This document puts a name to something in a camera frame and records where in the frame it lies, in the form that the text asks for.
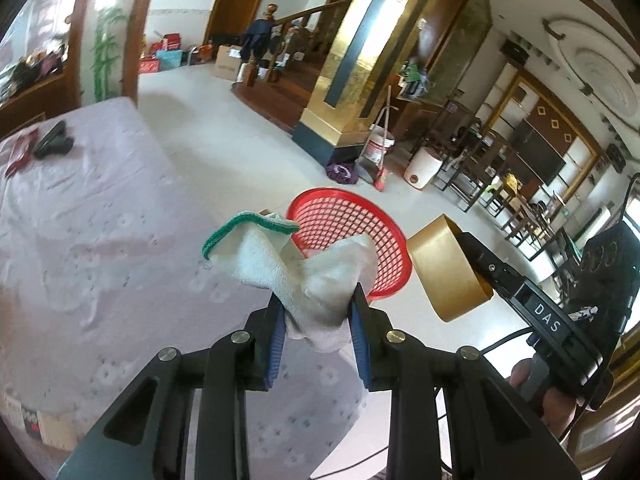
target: gold tape roll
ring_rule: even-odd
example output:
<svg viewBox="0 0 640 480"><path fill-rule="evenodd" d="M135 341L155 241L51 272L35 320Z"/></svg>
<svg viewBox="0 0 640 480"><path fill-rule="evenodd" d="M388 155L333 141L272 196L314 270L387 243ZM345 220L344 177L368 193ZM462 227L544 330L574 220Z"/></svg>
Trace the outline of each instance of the gold tape roll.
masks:
<svg viewBox="0 0 640 480"><path fill-rule="evenodd" d="M406 242L424 291L444 322L456 319L494 295L492 286L476 273L456 235L462 230L446 215L439 216Z"/></svg>

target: finger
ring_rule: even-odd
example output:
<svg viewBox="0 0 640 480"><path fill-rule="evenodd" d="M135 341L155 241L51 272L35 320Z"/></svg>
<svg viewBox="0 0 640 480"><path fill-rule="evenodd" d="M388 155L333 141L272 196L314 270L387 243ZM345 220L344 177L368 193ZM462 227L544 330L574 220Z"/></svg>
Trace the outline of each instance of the finger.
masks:
<svg viewBox="0 0 640 480"><path fill-rule="evenodd" d="M542 399L544 422L551 433L560 437L575 415L575 399L557 388L550 388Z"/></svg>
<svg viewBox="0 0 640 480"><path fill-rule="evenodd" d="M513 388L517 388L529 378L531 374L531 362L532 359L523 359L513 367L511 376L508 379L509 384Z"/></svg>

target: red plastic basket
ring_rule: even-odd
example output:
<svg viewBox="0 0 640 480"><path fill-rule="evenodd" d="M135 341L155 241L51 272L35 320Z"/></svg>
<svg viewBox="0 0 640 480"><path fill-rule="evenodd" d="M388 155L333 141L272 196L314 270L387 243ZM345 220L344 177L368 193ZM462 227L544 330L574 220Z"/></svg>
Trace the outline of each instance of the red plastic basket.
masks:
<svg viewBox="0 0 640 480"><path fill-rule="evenodd" d="M287 218L300 224L291 238L301 251L322 251L353 235L371 236L378 273L369 300L388 298L409 281L412 263L406 238L388 214L360 195L330 187L310 189L294 199Z"/></svg>

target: cable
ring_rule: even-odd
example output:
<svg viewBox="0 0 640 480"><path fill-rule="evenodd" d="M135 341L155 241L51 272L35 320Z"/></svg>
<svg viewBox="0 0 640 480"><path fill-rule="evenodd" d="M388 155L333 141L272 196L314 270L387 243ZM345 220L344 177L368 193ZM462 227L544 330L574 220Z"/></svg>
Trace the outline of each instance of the cable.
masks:
<svg viewBox="0 0 640 480"><path fill-rule="evenodd" d="M348 467L343 467L342 469L338 469L338 471L333 471L331 473L327 473L326 475L316 476L315 478L310 478L309 480L320 480L321 478L326 478L327 476L336 475L338 473L343 473L345 471L348 471L349 469L353 469L354 467L359 466L360 464L366 462L370 458L375 457L376 455L379 455L380 453L382 453L383 451L386 451L387 449L389 449L389 446L383 447L380 451L377 451L373 455L369 455L366 458L363 458L359 462L356 462L355 464L352 464L352 465L350 465Z"/></svg>
<svg viewBox="0 0 640 480"><path fill-rule="evenodd" d="M581 406L578 406L578 409L575 412L574 418L572 418L571 422L569 422L569 425L562 432L562 435L558 439L558 442L562 444L562 442L566 439L567 435L569 435L569 432L574 428L575 423L578 422L578 419L582 416L582 414L586 409L587 409L587 402L585 402Z"/></svg>
<svg viewBox="0 0 640 480"><path fill-rule="evenodd" d="M517 337L520 337L521 335L530 334L532 332L533 332L533 329L530 326L527 326L526 328L521 328L520 330L516 330L516 332L514 332L513 334L509 334L508 336L503 337L502 339L500 339L500 341L497 341L494 344L489 345L484 350L481 350L480 353L482 355L488 354L489 352L492 352L496 348L498 348L498 346L502 346L505 343L508 343L509 341L511 341L512 339L516 339Z"/></svg>

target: red box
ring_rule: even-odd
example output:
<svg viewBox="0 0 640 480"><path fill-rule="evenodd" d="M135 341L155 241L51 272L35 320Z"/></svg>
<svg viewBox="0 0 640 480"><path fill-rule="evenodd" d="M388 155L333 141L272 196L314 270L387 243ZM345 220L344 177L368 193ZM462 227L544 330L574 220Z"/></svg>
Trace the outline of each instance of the red box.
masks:
<svg viewBox="0 0 640 480"><path fill-rule="evenodd" d="M150 74L160 70L160 60L155 57L145 57L140 60L140 74Z"/></svg>
<svg viewBox="0 0 640 480"><path fill-rule="evenodd" d="M180 50L180 34L165 34L162 44L165 46L164 50Z"/></svg>
<svg viewBox="0 0 640 480"><path fill-rule="evenodd" d="M158 50L162 50L162 41L151 44L151 46L149 47L149 57L155 56Z"/></svg>

